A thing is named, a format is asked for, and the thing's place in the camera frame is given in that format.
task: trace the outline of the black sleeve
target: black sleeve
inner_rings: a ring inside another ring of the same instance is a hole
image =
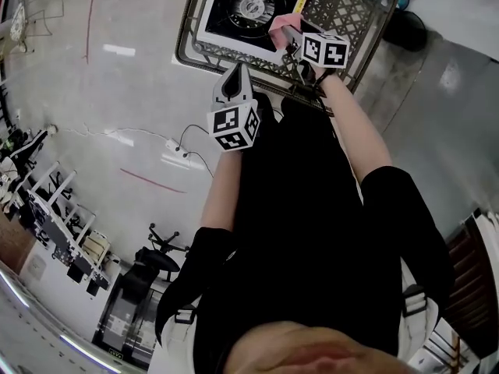
[[[235,249],[235,237],[230,231],[221,228],[197,231],[179,276],[166,288],[157,305],[155,330],[160,344],[168,319],[203,294]]]
[[[364,178],[361,190],[377,242],[398,249],[416,282],[442,311],[454,284],[454,268],[411,176],[393,167],[378,168]]]

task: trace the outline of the red line on floor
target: red line on floor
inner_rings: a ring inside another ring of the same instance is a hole
[[[88,12],[88,24],[87,24],[87,48],[86,48],[86,54],[85,57],[87,59],[87,65],[88,65],[88,43],[90,41],[90,18],[92,17],[92,6],[94,5],[94,0],[90,0],[90,10]]]
[[[133,176],[134,178],[139,178],[140,180],[144,180],[145,182],[148,182],[150,184],[154,184],[154,185],[157,185],[158,187],[162,187],[163,189],[167,189],[167,190],[170,190],[170,191],[173,191],[173,192],[178,192],[180,194],[187,194],[186,191],[179,191],[179,190],[175,190],[175,189],[172,189],[170,187],[167,187],[166,185],[162,185],[162,184],[159,184],[159,183],[156,183],[156,182],[153,182],[152,180],[149,180],[148,178],[143,178],[142,176],[139,176],[139,175],[136,175],[135,173],[132,173],[131,171],[127,171],[123,168],[120,168],[119,169],[120,171],[130,175],[130,176]]]

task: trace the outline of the black and white qr-like marker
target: black and white qr-like marker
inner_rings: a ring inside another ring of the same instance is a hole
[[[260,126],[257,105],[257,100],[250,100],[208,113],[210,136],[217,140],[224,151],[241,150],[253,145]]]
[[[322,68],[346,68],[350,43],[334,34],[304,33],[302,59]]]

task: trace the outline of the lips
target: lips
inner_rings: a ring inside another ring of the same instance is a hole
[[[351,351],[332,343],[314,344],[296,348],[289,357],[282,361],[279,366],[287,365],[308,365],[319,359],[329,359],[332,361],[353,358]]]

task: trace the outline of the metal rack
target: metal rack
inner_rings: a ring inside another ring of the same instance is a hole
[[[308,0],[303,17],[325,30],[336,30],[350,40],[349,65],[338,72],[354,92],[369,65],[398,0]],[[187,0],[175,46],[175,58],[182,64],[222,74],[233,62],[245,62],[253,84],[291,97],[312,107],[320,105],[305,95],[313,95],[301,84],[296,64],[284,55],[276,65],[251,55],[197,40],[197,30],[206,0]]]

